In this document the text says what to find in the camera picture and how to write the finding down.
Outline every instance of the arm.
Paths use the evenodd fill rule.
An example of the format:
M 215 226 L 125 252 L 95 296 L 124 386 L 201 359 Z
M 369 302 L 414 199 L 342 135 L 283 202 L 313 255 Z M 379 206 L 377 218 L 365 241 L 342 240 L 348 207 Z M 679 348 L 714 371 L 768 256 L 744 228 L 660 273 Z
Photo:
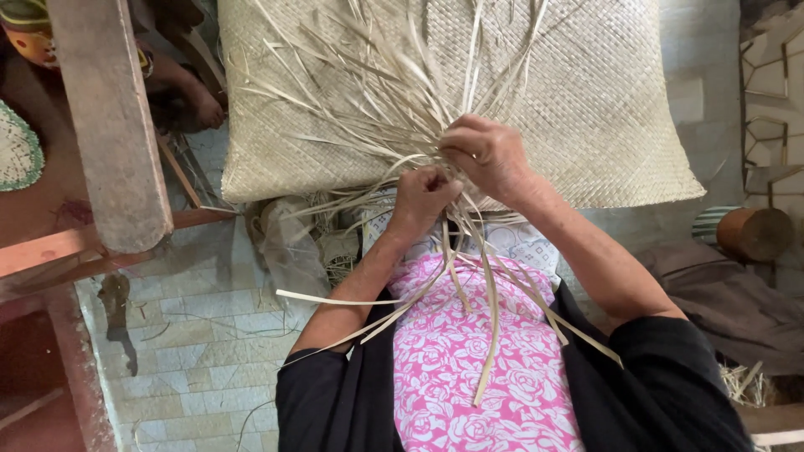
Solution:
M 636 259 L 530 169 L 516 129 L 465 115 L 449 127 L 439 147 L 485 193 L 536 226 L 615 323 L 648 315 L 686 318 Z
M 352 302 L 373 302 L 391 278 L 396 264 L 438 218 L 441 210 L 461 193 L 462 184 L 448 182 L 444 171 L 424 166 L 400 176 L 396 205 L 385 232 L 366 255 L 330 293 L 328 298 Z M 363 327 L 371 305 L 321 304 L 310 317 L 290 349 L 289 355 L 306 348 L 324 348 Z M 351 343 L 333 347 L 346 352 Z

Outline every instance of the right hand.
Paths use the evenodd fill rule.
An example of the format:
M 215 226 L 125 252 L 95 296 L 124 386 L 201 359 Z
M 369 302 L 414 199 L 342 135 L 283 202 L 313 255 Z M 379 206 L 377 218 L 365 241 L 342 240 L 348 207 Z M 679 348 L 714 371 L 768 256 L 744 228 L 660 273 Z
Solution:
M 523 199 L 552 191 L 527 164 L 519 131 L 476 114 L 453 122 L 438 149 L 488 196 L 516 209 Z

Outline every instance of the pink floral shirt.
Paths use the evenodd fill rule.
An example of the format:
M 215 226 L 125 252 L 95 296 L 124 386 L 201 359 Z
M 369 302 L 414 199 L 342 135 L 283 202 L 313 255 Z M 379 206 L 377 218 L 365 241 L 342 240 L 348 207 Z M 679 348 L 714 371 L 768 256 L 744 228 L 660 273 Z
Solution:
M 513 261 L 501 258 L 509 269 Z M 542 310 L 492 265 L 499 293 L 499 339 L 486 391 L 472 406 L 491 341 L 482 270 L 456 260 L 467 313 L 445 273 L 397 323 L 394 418 L 407 452 L 583 451 L 560 343 Z M 441 254 L 400 265 L 394 297 L 412 297 L 441 268 Z M 548 303 L 550 282 L 528 270 Z

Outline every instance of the green trim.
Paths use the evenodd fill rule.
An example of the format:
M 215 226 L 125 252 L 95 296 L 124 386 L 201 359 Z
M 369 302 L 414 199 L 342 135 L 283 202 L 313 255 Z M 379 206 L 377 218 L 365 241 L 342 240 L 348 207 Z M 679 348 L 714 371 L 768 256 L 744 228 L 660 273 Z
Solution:
M 42 146 L 39 145 L 39 137 L 31 130 L 31 127 L 6 102 L 0 101 L 0 111 L 8 115 L 11 124 L 22 130 L 25 135 L 25 141 L 31 147 L 28 153 L 28 157 L 31 159 L 31 168 L 28 169 L 25 176 L 13 181 L 0 180 L 0 191 L 20 190 L 39 180 L 39 177 L 42 176 L 42 169 L 45 166 L 45 157 L 42 152 Z

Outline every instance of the woven palm leaf mat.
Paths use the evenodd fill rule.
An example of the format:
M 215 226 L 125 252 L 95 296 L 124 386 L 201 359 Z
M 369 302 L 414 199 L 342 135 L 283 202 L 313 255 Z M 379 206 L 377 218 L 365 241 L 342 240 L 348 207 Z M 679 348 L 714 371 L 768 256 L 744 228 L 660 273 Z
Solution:
M 39 139 L 3 101 L 0 101 L 0 130 L 0 191 L 28 187 L 42 175 L 44 156 Z
M 293 39 L 310 42 L 300 32 L 299 24 L 304 23 L 329 39 L 359 45 L 353 35 L 314 13 L 327 8 L 346 13 L 347 2 L 221 4 L 221 37 L 232 91 L 224 198 L 243 202 L 376 182 L 386 162 L 339 146 L 288 138 L 328 138 L 337 130 L 297 106 L 253 91 L 247 73 L 302 98 L 292 77 L 266 49 L 276 44 L 285 61 L 295 58 L 279 45 L 283 39 L 269 26 L 257 1 Z M 373 6 L 381 16 L 376 26 L 396 48 L 410 47 L 401 32 L 406 27 L 405 3 L 392 0 Z M 474 21 L 471 2 L 414 3 L 416 29 L 423 32 L 443 72 L 443 97 L 460 107 Z M 478 93 L 510 66 L 535 17 L 528 0 L 488 2 L 485 8 L 476 56 L 481 62 Z M 522 131 L 531 166 L 574 207 L 631 207 L 704 194 L 689 170 L 667 106 L 658 30 L 656 0 L 552 0 L 523 76 L 508 88 L 501 108 L 487 114 Z M 306 57 L 310 73 L 322 80 L 321 95 L 341 96 L 327 85 L 337 78 L 334 69 Z M 499 208 L 492 203 L 482 207 Z

